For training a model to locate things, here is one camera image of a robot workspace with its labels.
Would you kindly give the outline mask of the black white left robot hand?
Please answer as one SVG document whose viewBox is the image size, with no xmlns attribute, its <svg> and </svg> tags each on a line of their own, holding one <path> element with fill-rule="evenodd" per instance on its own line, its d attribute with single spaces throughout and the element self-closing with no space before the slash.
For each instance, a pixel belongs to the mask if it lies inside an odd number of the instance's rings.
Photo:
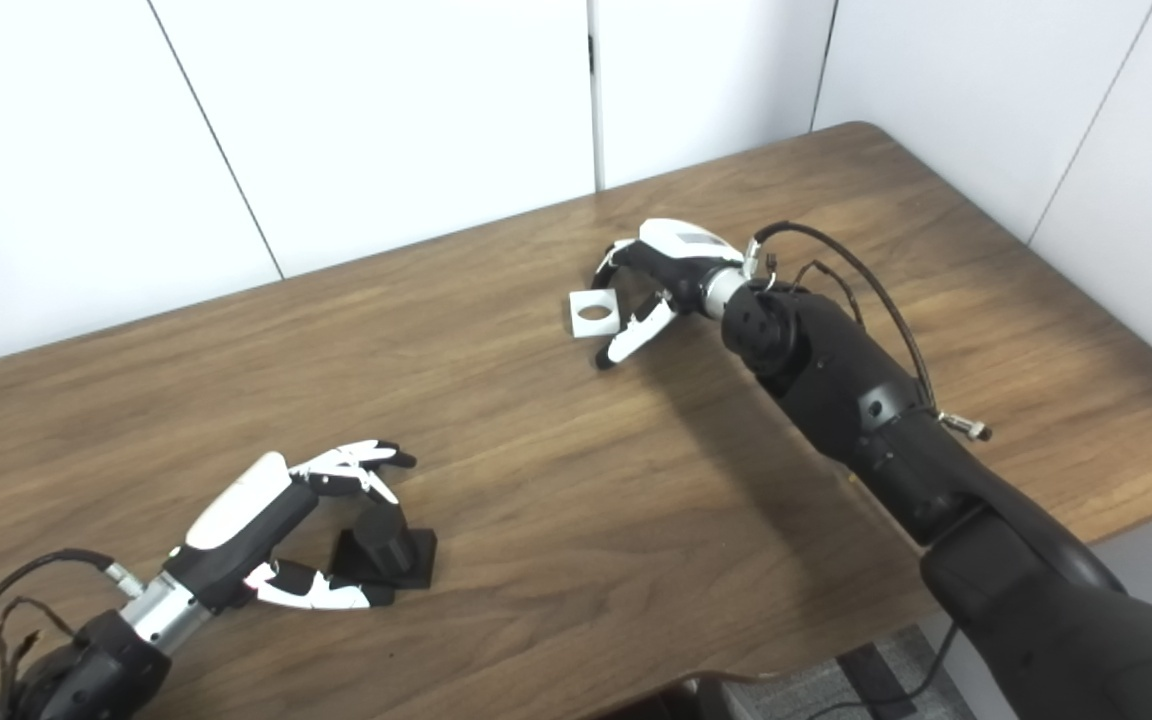
<svg viewBox="0 0 1152 720">
<path fill-rule="evenodd" d="M 415 465 L 415 456 L 384 439 L 329 448 L 294 467 L 268 452 L 200 511 L 162 570 L 214 615 L 250 600 L 288 609 L 370 609 L 376 601 L 364 583 L 275 559 L 273 551 L 321 498 L 365 495 L 396 506 L 379 470 Z"/>
</svg>

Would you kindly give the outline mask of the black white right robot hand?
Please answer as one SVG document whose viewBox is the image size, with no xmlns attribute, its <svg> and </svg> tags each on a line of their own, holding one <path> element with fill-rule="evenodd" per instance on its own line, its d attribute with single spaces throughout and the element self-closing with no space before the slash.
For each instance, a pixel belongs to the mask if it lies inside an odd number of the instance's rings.
<svg viewBox="0 0 1152 720">
<path fill-rule="evenodd" d="M 721 319 L 732 296 L 753 278 L 745 252 L 700 225 L 669 218 L 647 219 L 636 237 L 613 242 L 596 266 L 591 290 L 608 288 L 617 270 L 634 270 L 659 288 L 596 353 L 600 372 L 639 351 L 679 316 Z"/>
</svg>

